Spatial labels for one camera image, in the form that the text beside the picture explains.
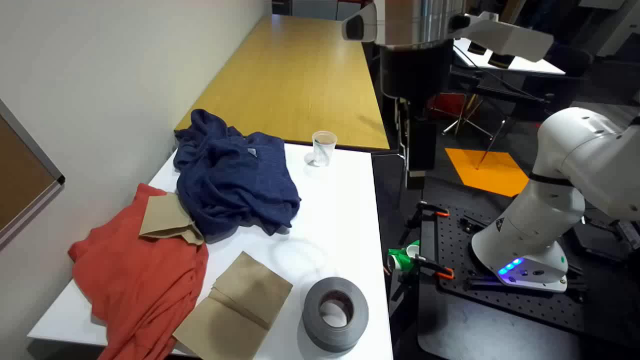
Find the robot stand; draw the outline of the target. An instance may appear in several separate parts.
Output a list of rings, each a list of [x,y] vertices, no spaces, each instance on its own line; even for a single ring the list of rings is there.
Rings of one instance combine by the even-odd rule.
[[[581,253],[561,241],[582,269],[583,303],[565,295],[439,285],[422,273],[417,295],[417,343],[446,360],[640,360],[640,287],[627,268]]]

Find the orange red cloth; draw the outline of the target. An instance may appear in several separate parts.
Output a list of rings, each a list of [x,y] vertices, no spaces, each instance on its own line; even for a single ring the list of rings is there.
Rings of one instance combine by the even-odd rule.
[[[149,200],[165,194],[138,184],[130,205],[68,249],[73,280],[106,326],[98,360],[165,360],[177,342],[174,331],[201,294],[205,245],[139,235]]]

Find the green and white object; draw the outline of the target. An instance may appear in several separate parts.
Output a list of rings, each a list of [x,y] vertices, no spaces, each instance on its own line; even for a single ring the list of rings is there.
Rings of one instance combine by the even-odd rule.
[[[386,264],[389,272],[410,272],[414,268],[412,260],[419,255],[420,240],[416,240],[403,248],[389,248]]]

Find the orange black clamp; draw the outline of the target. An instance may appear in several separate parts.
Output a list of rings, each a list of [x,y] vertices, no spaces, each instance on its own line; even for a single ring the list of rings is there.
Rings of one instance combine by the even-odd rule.
[[[437,217],[449,217],[451,215],[450,210],[443,208],[441,206],[435,205],[433,203],[429,203],[426,202],[424,200],[420,200],[418,201],[418,203],[416,203],[416,209],[418,211],[427,211],[427,212],[431,212],[432,214],[434,214]]]
[[[434,260],[430,260],[428,258],[423,257],[422,255],[416,254],[411,258],[412,264],[417,266],[418,268],[425,268],[430,271],[434,271],[434,275],[442,278],[444,280],[454,280],[455,272],[454,269],[442,266],[435,262]]]

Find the grey duct tape roll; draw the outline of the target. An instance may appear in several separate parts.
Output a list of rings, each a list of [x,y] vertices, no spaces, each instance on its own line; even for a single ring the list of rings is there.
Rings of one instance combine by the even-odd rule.
[[[347,308],[347,322],[332,326],[321,313],[322,304],[331,297],[343,300]],[[344,353],[356,346],[370,319],[368,302],[363,292],[340,276],[318,280],[308,290],[302,308],[302,323],[307,336],[318,348],[329,353]]]

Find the clear plastic cup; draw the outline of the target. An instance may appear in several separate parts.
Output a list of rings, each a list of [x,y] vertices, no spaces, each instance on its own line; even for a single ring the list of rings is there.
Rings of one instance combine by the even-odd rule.
[[[319,130],[313,133],[311,142],[313,147],[313,164],[319,167],[329,166],[336,144],[338,143],[338,137],[333,132]]]

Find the framed cork board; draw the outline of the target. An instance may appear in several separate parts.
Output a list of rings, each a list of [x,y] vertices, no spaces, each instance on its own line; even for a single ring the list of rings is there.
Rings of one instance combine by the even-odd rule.
[[[0,250],[65,184],[64,174],[0,99]]]

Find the large brown paper bag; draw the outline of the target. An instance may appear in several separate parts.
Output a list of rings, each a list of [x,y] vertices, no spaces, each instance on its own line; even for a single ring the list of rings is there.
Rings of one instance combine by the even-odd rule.
[[[292,288],[242,251],[173,336],[202,360],[253,360]]]

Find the wooden table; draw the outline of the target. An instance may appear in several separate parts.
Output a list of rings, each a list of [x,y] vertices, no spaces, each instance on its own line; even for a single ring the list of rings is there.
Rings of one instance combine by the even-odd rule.
[[[264,16],[191,109],[243,135],[302,143],[329,131],[343,148],[390,148],[362,45],[334,20]]]

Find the orange floor mat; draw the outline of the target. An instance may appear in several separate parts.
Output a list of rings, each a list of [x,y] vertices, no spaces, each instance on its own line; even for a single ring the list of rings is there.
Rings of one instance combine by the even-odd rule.
[[[445,148],[462,184],[512,197],[523,191],[528,176],[507,152]]]

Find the navy blue cloth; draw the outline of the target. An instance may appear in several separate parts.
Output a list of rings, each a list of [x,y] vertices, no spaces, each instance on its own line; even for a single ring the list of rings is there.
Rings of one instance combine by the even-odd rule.
[[[206,237],[258,224],[267,235],[290,229],[301,201],[287,166],[285,141],[244,135],[204,109],[176,130],[178,198]]]

